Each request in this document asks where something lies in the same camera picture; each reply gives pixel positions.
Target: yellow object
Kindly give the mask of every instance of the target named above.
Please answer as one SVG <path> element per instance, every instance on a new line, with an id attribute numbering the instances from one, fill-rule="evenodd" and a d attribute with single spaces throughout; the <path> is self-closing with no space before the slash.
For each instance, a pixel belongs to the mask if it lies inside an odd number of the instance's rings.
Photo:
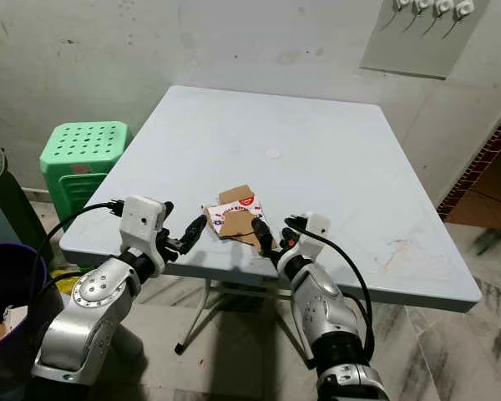
<path id="1" fill-rule="evenodd" d="M 52 278 L 60 276 L 65 273 L 70 273 L 70 270 L 54 270 L 53 272 L 50 273 L 50 276 Z M 71 292 L 73 291 L 74 284 L 80 277 L 70 277 L 70 278 L 64 278 L 63 280 L 60 280 L 56 283 L 56 286 L 58 286 L 59 292 L 62 292 L 63 294 L 70 295 Z"/>

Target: torn cardboard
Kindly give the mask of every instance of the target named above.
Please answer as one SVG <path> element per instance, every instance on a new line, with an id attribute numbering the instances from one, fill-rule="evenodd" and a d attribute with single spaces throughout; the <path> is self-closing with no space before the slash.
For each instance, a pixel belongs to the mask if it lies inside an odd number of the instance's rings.
<path id="1" fill-rule="evenodd" d="M 248 185 L 238 186 L 219 194 L 220 204 L 206 208 L 208 222 L 219 238 L 230 238 L 252 245 L 260 252 L 252 220 L 263 220 L 260 202 Z"/>

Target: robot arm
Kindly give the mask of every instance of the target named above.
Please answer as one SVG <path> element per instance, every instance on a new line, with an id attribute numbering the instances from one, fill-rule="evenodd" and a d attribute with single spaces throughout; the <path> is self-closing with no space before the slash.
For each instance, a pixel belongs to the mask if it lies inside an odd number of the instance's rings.
<path id="1" fill-rule="evenodd" d="M 319 236 L 325 236 L 330 226 L 326 217 L 316 213 L 293 220 Z M 254 219 L 253 227 L 264 256 L 273 261 L 279 275 L 290 280 L 292 312 L 297 330 L 304 334 L 313 354 L 319 399 L 389 399 L 377 371 L 369 364 L 354 312 L 330 276 L 314 264 L 322 242 L 285 228 L 282 251 L 273 251 L 265 223 Z"/>
<path id="2" fill-rule="evenodd" d="M 32 369 L 35 376 L 90 385 L 110 345 L 130 354 L 141 350 L 142 342 L 120 322 L 141 291 L 141 284 L 163 272 L 166 261 L 187 253 L 207 222 L 200 216 L 182 238 L 170 239 L 163 222 L 172 209 L 170 202 L 160 204 L 142 196 L 126 200 L 120 225 L 122 253 L 76 282 L 68 305 L 44 335 Z"/>

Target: gray wall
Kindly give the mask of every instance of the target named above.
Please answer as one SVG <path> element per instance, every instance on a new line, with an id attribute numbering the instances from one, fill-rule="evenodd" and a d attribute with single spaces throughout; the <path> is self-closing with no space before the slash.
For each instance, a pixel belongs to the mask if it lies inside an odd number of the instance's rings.
<path id="1" fill-rule="evenodd" d="M 117 119 L 136 132 L 171 84 L 351 100 L 382 107 L 437 201 L 501 116 L 501 0 L 445 81 L 358 68 L 381 4 L 2 0 L 0 146 L 22 185 L 43 188 L 55 125 Z"/>

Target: white table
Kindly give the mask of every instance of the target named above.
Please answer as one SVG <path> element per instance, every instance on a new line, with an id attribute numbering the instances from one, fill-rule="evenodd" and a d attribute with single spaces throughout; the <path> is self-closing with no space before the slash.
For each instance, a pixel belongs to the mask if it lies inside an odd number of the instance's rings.
<path id="1" fill-rule="evenodd" d="M 331 218 L 330 238 L 359 266 L 374 301 L 466 311 L 480 292 L 380 108 L 328 100 L 173 86 L 89 204 L 146 195 L 173 201 L 174 237 L 217 195 L 248 184 L 274 234 L 290 214 Z M 80 216 L 60 246 L 76 263 L 119 254 L 119 218 Z M 318 260 L 360 294 L 331 249 Z M 272 264 L 207 227 L 169 274 L 264 285 Z"/>

